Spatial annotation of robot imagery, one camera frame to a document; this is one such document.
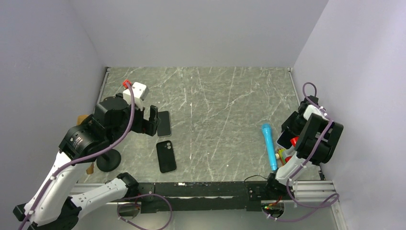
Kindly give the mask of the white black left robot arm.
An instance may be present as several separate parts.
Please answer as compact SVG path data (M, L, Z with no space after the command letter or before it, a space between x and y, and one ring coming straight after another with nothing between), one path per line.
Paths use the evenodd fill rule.
M136 97L117 94L105 98L96 104L93 114L68 130L47 178L29 202L14 208L15 217L22 225L30 222L31 230L70 230L106 203L134 200L139 184L126 172L80 195L71 195L71 190L82 173L129 132L154 136L158 124L156 106L150 107L149 119L144 119L144 108L136 104Z

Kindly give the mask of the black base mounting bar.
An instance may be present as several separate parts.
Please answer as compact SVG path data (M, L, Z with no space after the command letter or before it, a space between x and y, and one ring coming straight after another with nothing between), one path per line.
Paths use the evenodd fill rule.
M119 202L137 201L141 213L163 211L234 210L261 211L275 201L290 200L286 189L276 189L266 181L140 183Z

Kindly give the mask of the aluminium table edge rail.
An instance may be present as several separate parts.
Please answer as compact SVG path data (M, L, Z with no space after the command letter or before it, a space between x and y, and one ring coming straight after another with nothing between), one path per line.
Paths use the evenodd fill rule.
M106 67L105 68L104 76L103 76L103 79L102 79L102 82L101 82L101 86L99 88L99 94L98 94L98 98L96 100L96 103L99 103L100 100L102 99L102 94L103 94L103 91L104 91L104 88L105 88L107 78L108 78L108 76L110 74L110 71L111 71L111 67Z

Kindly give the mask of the red toy brick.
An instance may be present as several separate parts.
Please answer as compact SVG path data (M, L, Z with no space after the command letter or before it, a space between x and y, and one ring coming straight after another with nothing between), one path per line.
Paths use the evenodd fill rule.
M296 147L299 137L294 137L290 140L293 147Z

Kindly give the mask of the lilac cased smartphone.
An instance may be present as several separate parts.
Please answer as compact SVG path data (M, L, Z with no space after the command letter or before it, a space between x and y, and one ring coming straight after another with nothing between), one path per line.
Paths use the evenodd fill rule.
M277 144L282 148L289 149L292 146L291 140L295 137L289 130L285 130L277 139Z

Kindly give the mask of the colourful toy piece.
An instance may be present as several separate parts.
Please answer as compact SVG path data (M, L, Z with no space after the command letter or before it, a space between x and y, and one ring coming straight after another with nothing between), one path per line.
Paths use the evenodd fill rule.
M286 164L286 158L288 157L286 154L286 149L285 148L277 148L275 151L275 156L277 160L279 161L281 166L284 166Z

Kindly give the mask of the black smartphone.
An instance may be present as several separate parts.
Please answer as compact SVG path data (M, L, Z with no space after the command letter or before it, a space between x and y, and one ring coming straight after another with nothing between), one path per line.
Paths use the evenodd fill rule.
M169 137L172 134L171 131L171 119L169 111L158 112L159 125L157 128L158 137Z

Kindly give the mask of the aluminium front frame rail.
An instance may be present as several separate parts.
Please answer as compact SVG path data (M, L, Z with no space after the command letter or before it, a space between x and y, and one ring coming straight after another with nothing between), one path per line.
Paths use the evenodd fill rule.
M142 195L154 193L167 199L278 199L279 195L268 190L266 184L265 181L140 183L138 190ZM336 193L331 181L295 181L290 190L292 196L300 202L323 201Z

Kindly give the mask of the red blue toy bricks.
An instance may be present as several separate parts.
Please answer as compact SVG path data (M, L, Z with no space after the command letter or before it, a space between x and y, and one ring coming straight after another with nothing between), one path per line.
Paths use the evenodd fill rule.
M286 158L284 159L284 162L287 163L291 158L292 158L291 156L286 157Z

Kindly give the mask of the black phone case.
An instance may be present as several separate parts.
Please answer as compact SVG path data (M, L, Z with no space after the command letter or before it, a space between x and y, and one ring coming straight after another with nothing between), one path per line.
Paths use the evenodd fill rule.
M169 173L177 169L175 154L170 140L156 144L159 170L161 173Z

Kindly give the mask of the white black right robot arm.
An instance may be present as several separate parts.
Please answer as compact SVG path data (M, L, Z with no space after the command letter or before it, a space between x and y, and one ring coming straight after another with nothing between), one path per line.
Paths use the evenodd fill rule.
M327 163L344 130L341 123L328 117L316 96L307 96L281 125L277 144L292 153L286 164L268 176L264 193L270 199L286 196L308 165Z

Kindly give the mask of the blue toy microphone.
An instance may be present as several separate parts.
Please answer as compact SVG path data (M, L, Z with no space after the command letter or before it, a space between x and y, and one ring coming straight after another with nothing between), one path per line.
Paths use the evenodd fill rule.
M266 150L268 153L269 157L269 162L270 162L270 167L273 172L277 171L278 169L278 162L277 162L277 157L275 153L275 148L273 145L273 140L272 140L272 130L270 124L266 123L261 126L261 130L264 136L265 144L266 144Z

